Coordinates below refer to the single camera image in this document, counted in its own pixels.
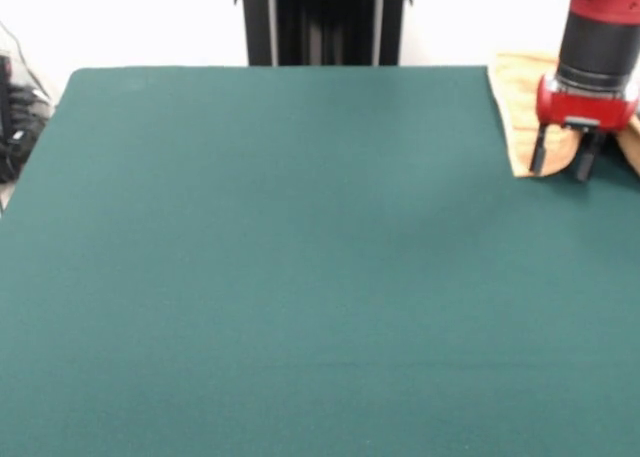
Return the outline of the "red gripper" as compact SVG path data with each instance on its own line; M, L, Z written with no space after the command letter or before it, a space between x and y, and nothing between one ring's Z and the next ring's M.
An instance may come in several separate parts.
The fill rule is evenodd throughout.
M604 132L622 130L631 121L638 104L639 84L635 81L627 83L622 90L595 92L569 87L555 74L544 74L537 88L536 116L539 127L529 171L536 176L542 172L549 126L590 131L582 136L575 170L576 179L586 182L606 142Z

